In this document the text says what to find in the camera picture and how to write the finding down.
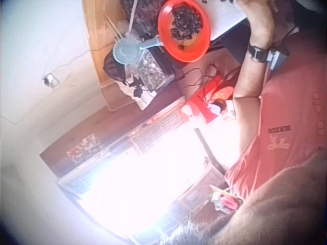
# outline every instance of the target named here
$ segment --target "black wristwatch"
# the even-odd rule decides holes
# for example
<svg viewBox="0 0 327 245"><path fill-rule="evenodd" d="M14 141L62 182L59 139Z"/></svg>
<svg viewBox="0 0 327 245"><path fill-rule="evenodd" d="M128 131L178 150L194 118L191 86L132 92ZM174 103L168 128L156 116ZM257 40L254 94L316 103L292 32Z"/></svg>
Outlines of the black wristwatch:
<svg viewBox="0 0 327 245"><path fill-rule="evenodd" d="M267 61L267 57L270 49L264 50L262 48L259 48L257 46L252 46L251 44L249 44L247 50L251 54L252 59L254 61L265 63Z"/></svg>

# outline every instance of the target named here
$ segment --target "dark beans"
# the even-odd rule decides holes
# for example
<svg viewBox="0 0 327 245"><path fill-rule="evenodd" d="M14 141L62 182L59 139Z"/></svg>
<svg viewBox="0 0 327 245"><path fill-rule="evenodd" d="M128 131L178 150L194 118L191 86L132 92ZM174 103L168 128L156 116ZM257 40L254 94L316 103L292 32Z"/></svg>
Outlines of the dark beans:
<svg viewBox="0 0 327 245"><path fill-rule="evenodd" d="M173 8L174 21L171 28L172 37L177 40L191 40L193 34L200 33L203 22L196 9L183 3Z"/></svg>

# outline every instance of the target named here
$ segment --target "white wall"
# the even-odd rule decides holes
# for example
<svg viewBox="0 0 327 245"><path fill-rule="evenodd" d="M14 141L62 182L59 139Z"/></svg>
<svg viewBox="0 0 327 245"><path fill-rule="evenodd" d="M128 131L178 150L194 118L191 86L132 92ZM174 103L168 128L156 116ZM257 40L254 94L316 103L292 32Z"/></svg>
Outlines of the white wall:
<svg viewBox="0 0 327 245"><path fill-rule="evenodd" d="M49 114L54 107L62 116L82 97L99 93L90 52L53 72L61 82L57 90L41 81L89 50L81 0L4 0L1 35L2 117L7 120L18 123L32 117L32 109Z"/></svg>
<svg viewBox="0 0 327 245"><path fill-rule="evenodd" d="M39 157L75 125L105 106L89 49L81 0L2 1L1 219L31 245L122 244L90 222L60 191Z"/></svg>
<svg viewBox="0 0 327 245"><path fill-rule="evenodd" d="M2 220L24 244L123 244L88 220L61 192L57 178L39 157L49 144L104 105L102 98L85 102L41 133L2 121Z"/></svg>

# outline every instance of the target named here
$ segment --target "power outlet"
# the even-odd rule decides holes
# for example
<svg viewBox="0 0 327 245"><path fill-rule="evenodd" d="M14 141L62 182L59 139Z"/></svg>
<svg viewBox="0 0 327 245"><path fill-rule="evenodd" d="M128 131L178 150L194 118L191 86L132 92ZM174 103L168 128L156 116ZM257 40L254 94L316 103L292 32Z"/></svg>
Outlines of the power outlet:
<svg viewBox="0 0 327 245"><path fill-rule="evenodd" d="M57 80L52 74L46 75L46 77L42 79L42 82L46 87L52 89L55 89L60 84L60 81Z"/></svg>

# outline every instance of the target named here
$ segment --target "red bowl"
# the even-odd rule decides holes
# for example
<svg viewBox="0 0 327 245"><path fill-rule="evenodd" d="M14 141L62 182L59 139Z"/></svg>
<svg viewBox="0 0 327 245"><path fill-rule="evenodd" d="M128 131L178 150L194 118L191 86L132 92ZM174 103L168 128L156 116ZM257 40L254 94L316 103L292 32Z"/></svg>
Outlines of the red bowl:
<svg viewBox="0 0 327 245"><path fill-rule="evenodd" d="M196 9L202 19L203 28L199 34L189 41L189 45L180 50L178 47L180 42L172 37L170 29L174 20L172 9L183 3ZM195 0L168 0L159 13L158 30L162 43L169 54L182 62L198 61L205 55L210 45L211 28L209 18L204 9Z"/></svg>

